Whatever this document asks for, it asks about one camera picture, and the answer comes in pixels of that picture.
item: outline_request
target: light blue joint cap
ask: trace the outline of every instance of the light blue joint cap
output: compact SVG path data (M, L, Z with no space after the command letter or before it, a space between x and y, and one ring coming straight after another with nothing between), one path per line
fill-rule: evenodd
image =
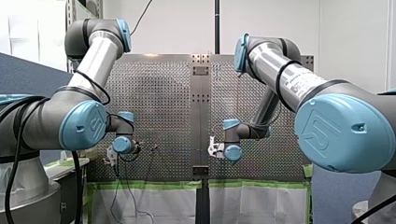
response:
M239 119L225 119L223 121L223 130L229 130L237 125L239 125L241 121Z
M21 100L28 96L33 96L32 94L0 94L0 105L5 105L17 100Z
M131 31L129 30L128 23L125 20L117 20L119 24L120 31L122 34L124 52L130 52L132 50L132 40L131 40Z
M233 56L233 69L239 73L246 72L248 39L248 36L243 35L236 43L235 53Z
M120 154L129 154L132 152L132 143L125 136L117 137L113 141L113 150Z
M105 107L93 100L73 107L64 117L59 131L63 149L80 150L94 147L105 136Z
M239 161L242 157L242 148L238 145L230 145L224 150L224 157L229 161Z
M372 105L344 94L320 95L305 102L296 115L295 133L306 157L330 171L377 171L395 153L388 120Z
M129 121L134 122L134 113L129 111L120 111L118 114L124 119L128 119Z

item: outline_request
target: green tape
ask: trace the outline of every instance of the green tape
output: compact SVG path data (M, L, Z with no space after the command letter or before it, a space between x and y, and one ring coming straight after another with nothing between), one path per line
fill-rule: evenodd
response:
M87 213L88 213L88 224L92 224L92 200L93 194L95 191L90 187L90 184L87 185L87 195L85 196L87 201Z
M89 183L88 188L93 190L116 189L118 182ZM149 182L143 180L121 180L119 189L200 189L201 181L180 182Z
M88 161L89 159L87 158L79 158L79 163L82 163L84 161ZM45 165L45 167L50 167L52 165L58 165L58 166L74 166L74 161L73 160L66 160L62 161L61 163L58 164L59 161L53 161Z
M314 165L313 164L305 164L303 165L305 178L311 178L314 174Z
M311 214L312 214L311 198L312 198L312 189L311 189L311 184L309 184L308 188L306 189L306 224L311 223L310 222Z
M210 188L262 187L273 189L308 189L309 182L278 182L265 180L209 180Z

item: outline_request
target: vertical metal pole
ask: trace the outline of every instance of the vertical metal pole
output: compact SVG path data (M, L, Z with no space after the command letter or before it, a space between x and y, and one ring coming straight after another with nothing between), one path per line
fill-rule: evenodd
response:
M208 54L192 56L191 71L191 148L198 149L198 156L192 155L192 164L206 167L208 170L208 133L210 119L210 56ZM193 70L206 69L198 74ZM195 224L210 224L210 199L208 172L195 175L202 181L202 187L196 191Z
M215 0L215 54L220 54L220 0Z

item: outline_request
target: perforated metal panel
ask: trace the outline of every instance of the perforated metal panel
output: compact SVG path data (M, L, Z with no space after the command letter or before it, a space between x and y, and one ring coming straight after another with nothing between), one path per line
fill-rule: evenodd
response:
M313 58L302 57L311 68ZM240 78L233 70L232 56L212 57L212 104L210 126L217 142L223 140L224 119L250 121L265 92L265 86L249 75ZM250 178L301 181L303 164L309 163L300 150L293 130L294 114L282 106L278 120L272 125L271 137L262 140L242 140L242 160L236 164L210 158L210 178Z
M121 177L191 179L190 60L187 55L125 55L114 65L106 85L112 96L108 110L134 112L134 139L144 142L139 158L127 164L127 174L122 163ZM97 146L89 166L90 181L115 178L103 162L113 139L114 134L109 134Z
M207 164L204 133L224 119L249 121L256 112L265 86L247 75L238 78L233 56L210 55L210 72L203 76L193 74L192 60L192 55L125 55L116 62L106 85L112 96L107 108L111 113L134 112L134 139L144 141L140 157L126 169L122 163L121 178L191 180L192 165ZM302 63L313 68L311 56L302 57ZM210 158L209 177L304 180L302 165L309 161L298 147L293 122L294 115L282 107L270 138L244 140L243 159L237 164ZM217 142L223 140L220 127L215 134ZM92 151L89 181L115 178L103 162L114 137L109 134Z

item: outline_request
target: robotic arm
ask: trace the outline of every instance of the robotic arm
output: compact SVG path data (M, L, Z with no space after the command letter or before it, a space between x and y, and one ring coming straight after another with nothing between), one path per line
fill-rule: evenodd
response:
M325 80L303 68L299 59L298 48L287 39L239 39L235 70L266 84L268 91L250 123L224 120L224 156L238 161L240 139L269 136L269 122L280 101L296 113L299 145L313 163L345 173L395 170L396 98L372 94L345 80Z
M4 202L6 186L19 157L19 169L11 191L11 210L17 223L59 223L59 209L54 219L53 213L44 213L33 220L24 212L35 210L50 195L56 186L49 184L43 166L38 158L38 150L64 149L76 151L96 146L107 132L116 133L113 150L120 154L136 151L134 134L134 114L120 112L107 114L100 96L114 62L124 52L131 50L128 25L121 20L85 20L73 23L65 37L65 52L69 59L78 62L76 73L67 86L57 90L46 101L35 101L31 96L3 95L0 100L0 222L6 222ZM18 142L19 128L26 119L21 141ZM21 151L17 154L17 145ZM60 198L54 200L54 208L59 208Z

